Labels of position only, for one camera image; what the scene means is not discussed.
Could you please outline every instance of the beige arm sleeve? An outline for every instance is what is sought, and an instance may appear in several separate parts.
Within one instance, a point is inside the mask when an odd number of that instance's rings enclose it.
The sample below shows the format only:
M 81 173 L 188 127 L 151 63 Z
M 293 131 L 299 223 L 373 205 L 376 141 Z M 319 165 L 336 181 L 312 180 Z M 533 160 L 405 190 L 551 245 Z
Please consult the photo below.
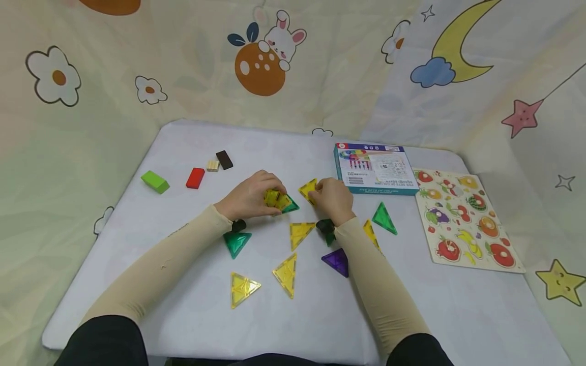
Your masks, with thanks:
M 101 315 L 122 315 L 136 324 L 166 295 L 197 256 L 232 222 L 212 205 L 152 247 L 124 271 L 91 306 L 81 323 Z
M 336 228 L 336 239 L 348 257 L 350 278 L 387 354 L 401 340 L 430 333 L 413 299 L 387 259 L 372 244 L 357 217 Z

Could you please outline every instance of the wooden fruit puzzle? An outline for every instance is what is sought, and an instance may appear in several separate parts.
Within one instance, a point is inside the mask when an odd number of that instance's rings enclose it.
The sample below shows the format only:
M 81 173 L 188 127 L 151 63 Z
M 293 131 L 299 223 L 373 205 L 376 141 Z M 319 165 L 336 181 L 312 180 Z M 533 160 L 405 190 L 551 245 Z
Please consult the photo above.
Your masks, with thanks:
M 420 185 L 417 206 L 435 263 L 525 273 L 477 176 L 413 171 Z

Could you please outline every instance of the toy box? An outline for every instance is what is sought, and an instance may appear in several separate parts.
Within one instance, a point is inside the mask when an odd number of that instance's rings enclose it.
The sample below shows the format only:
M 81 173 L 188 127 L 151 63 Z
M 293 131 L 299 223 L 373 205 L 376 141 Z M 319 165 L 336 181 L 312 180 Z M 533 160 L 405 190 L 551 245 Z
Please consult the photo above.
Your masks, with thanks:
M 402 146 L 336 143 L 338 179 L 352 193 L 415 196 L 419 186 Z

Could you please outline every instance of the red wooden block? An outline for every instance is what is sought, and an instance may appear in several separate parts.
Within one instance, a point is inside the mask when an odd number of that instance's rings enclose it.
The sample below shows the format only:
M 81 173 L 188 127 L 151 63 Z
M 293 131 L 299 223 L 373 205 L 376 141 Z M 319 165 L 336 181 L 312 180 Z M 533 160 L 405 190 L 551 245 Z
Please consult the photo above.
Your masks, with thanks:
M 185 186 L 187 188 L 198 189 L 205 172 L 206 171 L 200 167 L 194 167 L 191 171 L 191 174 L 189 175 L 189 178 L 187 179 L 187 183 L 185 183 Z

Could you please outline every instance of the hand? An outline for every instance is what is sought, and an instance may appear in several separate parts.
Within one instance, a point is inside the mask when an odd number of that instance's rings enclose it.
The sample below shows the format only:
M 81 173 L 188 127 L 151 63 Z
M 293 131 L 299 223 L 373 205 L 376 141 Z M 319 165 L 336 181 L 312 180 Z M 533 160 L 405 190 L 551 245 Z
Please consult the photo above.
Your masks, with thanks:
M 336 226 L 356 217 L 352 212 L 354 197 L 341 180 L 322 179 L 315 186 L 315 191 L 309 192 L 309 196 L 315 201 L 316 207 L 327 214 Z
M 236 221 L 239 218 L 280 215 L 281 210 L 267 207 L 264 203 L 264 193 L 269 189 L 277 189 L 287 193 L 285 186 L 275 174 L 259 170 L 238 184 L 222 201 L 214 206 L 220 214 L 231 221 Z

